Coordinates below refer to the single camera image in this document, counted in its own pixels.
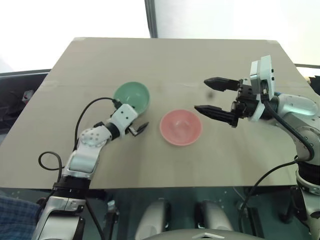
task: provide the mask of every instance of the green bowl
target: green bowl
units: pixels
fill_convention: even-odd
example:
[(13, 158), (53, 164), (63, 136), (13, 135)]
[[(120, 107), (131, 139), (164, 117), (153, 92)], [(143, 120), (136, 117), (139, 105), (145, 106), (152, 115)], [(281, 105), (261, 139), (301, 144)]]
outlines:
[(115, 91), (113, 98), (122, 104), (129, 104), (140, 115), (147, 110), (150, 95), (145, 85), (131, 81), (121, 85)]

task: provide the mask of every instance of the cable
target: cable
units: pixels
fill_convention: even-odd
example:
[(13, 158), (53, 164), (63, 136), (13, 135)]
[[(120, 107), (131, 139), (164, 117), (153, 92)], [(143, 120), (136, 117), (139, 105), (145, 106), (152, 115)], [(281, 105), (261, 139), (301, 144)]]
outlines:
[[(58, 168), (49, 168), (49, 167), (46, 167), (45, 165), (43, 165), (42, 163), (42, 157), (43, 155), (45, 154), (52, 154), (56, 157), (56, 159), (58, 160)], [(54, 151), (44, 151), (43, 153), (41, 153), (38, 157), (38, 163), (40, 165), (40, 167), (42, 167), (43, 169), (45, 170), (49, 170), (49, 171), (56, 171), (56, 170), (59, 170), (58, 172), (58, 177), (57, 177), (57, 182), (59, 182), (59, 180), (61, 179), (61, 174), (62, 174), (62, 169), (64, 168), (64, 166), (62, 166), (62, 161), (61, 161), (61, 157), (59, 156), (59, 154), (57, 154), (56, 152)], [(40, 216), (40, 213), (41, 213), (41, 210), (44, 209), (44, 207), (46, 206), (49, 198), (54, 194), (54, 191), (52, 190), (51, 193), (45, 198), (45, 200), (41, 203), (40, 207), (38, 208), (38, 210), (36, 211), (35, 213), (35, 220), (36, 222), (39, 221), (39, 216)]]
[(96, 229), (97, 229), (98, 232), (99, 232), (100, 238), (101, 238), (102, 240), (105, 240), (104, 232), (102, 231), (102, 229), (101, 229), (101, 227), (100, 227), (100, 225), (99, 225), (99, 222), (98, 222), (98, 220), (97, 220), (97, 218), (96, 218), (96, 216), (95, 216), (95, 213), (94, 213), (94, 211), (92, 210), (92, 208), (91, 208), (91, 206), (90, 206), (90, 203), (89, 203), (89, 201), (88, 201), (87, 198), (85, 198), (85, 205), (86, 205), (86, 207), (87, 207), (88, 210), (89, 210), (89, 213), (90, 213), (90, 215), (91, 215), (91, 217), (92, 217), (92, 219), (93, 219), (93, 221), (94, 221), (94, 224), (95, 224), (95, 226), (96, 226)]
[(269, 174), (273, 173), (274, 171), (280, 169), (280, 168), (283, 168), (283, 167), (286, 167), (286, 166), (290, 166), (290, 165), (293, 165), (293, 164), (296, 164), (297, 161), (297, 156), (295, 156), (294, 158), (294, 161), (291, 161), (291, 162), (288, 162), (288, 163), (284, 163), (284, 164), (281, 164), (279, 166), (276, 166), (274, 168), (272, 168), (270, 171), (268, 171), (266, 174), (264, 174), (256, 183), (255, 185), (251, 188), (250, 192), (248, 193), (248, 195), (246, 196), (242, 206), (241, 206), (241, 209), (240, 209), (240, 212), (239, 212), (239, 216), (238, 216), (238, 225), (239, 225), (239, 230), (241, 233), (244, 232), (243, 230), (243, 227), (242, 227), (242, 216), (244, 214), (244, 210), (245, 210), (245, 207), (249, 201), (249, 198), (251, 197), (251, 195), (255, 192), (255, 190), (257, 189), (257, 186), (259, 185), (259, 183), (261, 183), (261, 181), (263, 179), (265, 179)]
[(38, 210), (35, 213), (35, 221), (36, 223), (39, 221), (39, 216), (41, 213), (41, 210), (45, 208), (49, 198), (54, 194), (54, 191), (51, 191), (50, 194), (45, 198), (45, 200), (41, 203), (40, 207), (38, 208)]
[(114, 232), (114, 226), (115, 226), (115, 222), (116, 222), (116, 216), (117, 213), (113, 212), (111, 213), (111, 221), (110, 221), (110, 227), (109, 227), (109, 234), (108, 234), (108, 240), (112, 240), (112, 235)]
[[(46, 167), (45, 165), (43, 165), (42, 163), (42, 156), (45, 155), (45, 154), (52, 154), (56, 157), (56, 159), (58, 160), (58, 168), (49, 168), (49, 167)], [(54, 151), (44, 151), (43, 153), (41, 153), (38, 157), (38, 163), (40, 165), (40, 167), (42, 167), (43, 169), (45, 170), (49, 170), (49, 171), (56, 171), (56, 170), (59, 170), (59, 173), (58, 173), (58, 177), (57, 177), (57, 182), (59, 182), (60, 178), (61, 178), (61, 174), (62, 174), (62, 169), (64, 168), (64, 166), (62, 166), (62, 161), (61, 161), (61, 157), (59, 156), (59, 154), (55, 153)]]
[(234, 186), (232, 187), (232, 189), (243, 201), (246, 200), (244, 196), (242, 196), (241, 193)]
[(115, 99), (111, 98), (111, 97), (99, 97), (93, 101), (91, 101), (82, 111), (82, 113), (80, 114), (79, 116), (79, 119), (78, 121), (76, 122), (76, 125), (75, 125), (75, 130), (74, 130), (74, 148), (73, 149), (76, 149), (77, 147), (77, 139), (78, 139), (78, 128), (79, 128), (79, 124), (81, 122), (81, 119), (82, 117), (84, 116), (85, 112), (87, 111), (87, 109), (92, 105), (94, 104), (95, 102), (98, 102), (100, 100), (111, 100), (113, 103), (116, 102)]
[[(268, 85), (266, 85), (265, 82), (262, 82), (262, 89), (268, 89)], [(270, 102), (268, 100), (263, 100), (262, 103), (265, 106), (265, 109), (268, 111), (268, 113), (274, 118), (276, 119), (285, 129), (287, 129), (292, 135), (294, 135), (300, 142), (303, 143), (303, 145), (307, 148), (307, 150), (309, 151), (309, 158), (308, 160), (300, 160), (298, 159), (297, 161), (300, 162), (307, 162), (310, 161), (314, 158), (315, 156), (315, 151), (313, 149), (313, 147), (310, 145), (310, 143), (300, 134), (298, 133), (292, 126), (290, 126), (285, 120), (282, 119), (282, 117), (280, 117), (278, 115), (278, 113), (276, 113), (275, 110), (273, 110), (272, 106), (270, 105)]]

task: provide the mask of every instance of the beige tabletop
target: beige tabletop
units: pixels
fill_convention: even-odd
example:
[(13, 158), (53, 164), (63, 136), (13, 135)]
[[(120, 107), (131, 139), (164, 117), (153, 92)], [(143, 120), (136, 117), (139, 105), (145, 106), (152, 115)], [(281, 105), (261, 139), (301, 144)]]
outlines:
[[(291, 138), (266, 122), (240, 119), (237, 128), (198, 114), (194, 105), (229, 111), (236, 92), (214, 92), (203, 80), (248, 78), (251, 62), (271, 55), (276, 90), (319, 100), (276, 41), (76, 38), (25, 107), (0, 146), (0, 186), (49, 189), (57, 177), (38, 165), (44, 151), (66, 163), (73, 149), (76, 121), (91, 100), (112, 97), (118, 86), (137, 81), (150, 92), (150, 105), (136, 122), (149, 122), (138, 137), (127, 135), (101, 152), (94, 189), (252, 186), (271, 168), (293, 160)], [(203, 124), (198, 141), (184, 147), (167, 143), (159, 131), (173, 109), (196, 113)], [(109, 101), (95, 103), (79, 130), (106, 120)], [(54, 156), (44, 161), (57, 166)], [(279, 169), (262, 185), (295, 184), (295, 166)]]

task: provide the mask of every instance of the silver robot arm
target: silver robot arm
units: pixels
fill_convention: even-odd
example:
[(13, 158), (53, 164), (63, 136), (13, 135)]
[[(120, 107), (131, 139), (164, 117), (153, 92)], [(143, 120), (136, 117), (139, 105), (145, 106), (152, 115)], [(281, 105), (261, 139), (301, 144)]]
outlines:
[(99, 162), (101, 149), (112, 140), (123, 137), (127, 131), (134, 136), (137, 131), (131, 127), (138, 117), (128, 104), (122, 104), (106, 124), (84, 130), (78, 139), (77, 148), (70, 155), (61, 178), (53, 185), (41, 217), (33, 233), (32, 240), (80, 240), (85, 220), (80, 216), (86, 204), (86, 194), (90, 181)]
[[(275, 93), (275, 77), (271, 57), (252, 62), (250, 83), (247, 79), (231, 80), (213, 77), (204, 81), (210, 88), (224, 92), (237, 91), (231, 111), (216, 106), (199, 105), (195, 109), (205, 116), (237, 127), (239, 118), (256, 122), (269, 120), (288, 133), (297, 152), (297, 187), (292, 189), (292, 205), (288, 212), (308, 226), (312, 239), (320, 239), (320, 107), (311, 99)], [(302, 137), (302, 141), (283, 127), (270, 114), (268, 105)]]

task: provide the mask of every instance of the person's leg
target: person's leg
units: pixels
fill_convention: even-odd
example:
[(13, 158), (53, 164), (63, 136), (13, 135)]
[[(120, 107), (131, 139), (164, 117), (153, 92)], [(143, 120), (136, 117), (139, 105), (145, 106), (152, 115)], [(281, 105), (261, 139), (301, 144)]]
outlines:
[(0, 195), (0, 239), (30, 240), (38, 208), (33, 202)]

